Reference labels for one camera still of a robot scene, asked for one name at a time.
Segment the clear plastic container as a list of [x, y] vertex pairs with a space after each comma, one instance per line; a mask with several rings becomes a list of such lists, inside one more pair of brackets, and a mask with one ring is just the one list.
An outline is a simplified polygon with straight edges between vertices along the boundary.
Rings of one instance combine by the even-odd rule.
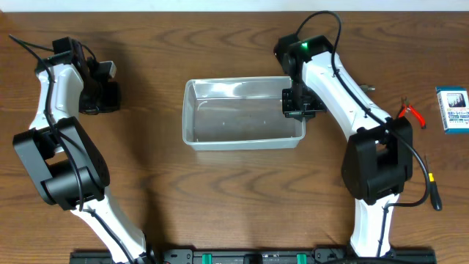
[[182, 140], [195, 151], [297, 147], [306, 122], [283, 115], [286, 76], [191, 79], [182, 105]]

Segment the small steel claw hammer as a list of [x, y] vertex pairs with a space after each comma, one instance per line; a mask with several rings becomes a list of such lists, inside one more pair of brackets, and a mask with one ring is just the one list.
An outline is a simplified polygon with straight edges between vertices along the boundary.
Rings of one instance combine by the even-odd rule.
[[361, 88], [364, 92], [372, 92], [372, 91], [375, 91], [375, 87], [369, 86], [369, 85], [366, 85], [366, 84], [360, 85], [360, 88]]

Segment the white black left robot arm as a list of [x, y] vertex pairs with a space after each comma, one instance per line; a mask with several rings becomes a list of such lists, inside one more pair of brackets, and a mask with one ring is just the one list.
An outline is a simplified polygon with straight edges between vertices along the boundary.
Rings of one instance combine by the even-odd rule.
[[13, 147], [41, 198], [83, 220], [106, 245], [110, 263], [156, 263], [146, 235], [112, 196], [104, 157], [78, 120], [86, 81], [110, 84], [115, 73], [112, 61], [41, 59], [37, 113]]

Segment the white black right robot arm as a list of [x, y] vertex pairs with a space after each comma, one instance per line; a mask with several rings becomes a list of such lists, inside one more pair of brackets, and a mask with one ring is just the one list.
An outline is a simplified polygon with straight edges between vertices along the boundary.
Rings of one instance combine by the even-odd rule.
[[409, 121], [392, 118], [366, 96], [340, 65], [329, 40], [320, 35], [278, 39], [273, 49], [292, 86], [282, 92], [287, 118], [309, 120], [329, 112], [347, 140], [341, 177], [355, 199], [355, 226], [350, 247], [358, 257], [390, 253], [393, 209], [413, 174], [413, 140]]

